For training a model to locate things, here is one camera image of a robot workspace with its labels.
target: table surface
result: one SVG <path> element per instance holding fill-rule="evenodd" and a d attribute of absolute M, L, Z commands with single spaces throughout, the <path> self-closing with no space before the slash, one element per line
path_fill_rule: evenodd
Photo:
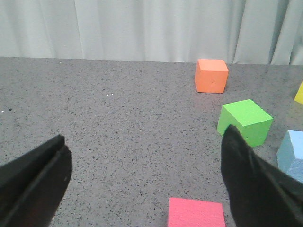
<path fill-rule="evenodd" d="M 66 194 L 50 226 L 165 227 L 169 197 L 223 204 L 223 104 L 252 99 L 274 117 L 255 152 L 277 166 L 302 66 L 229 64 L 223 94 L 197 93 L 195 63 L 0 58 L 0 165 L 61 134 L 72 151 Z"/>

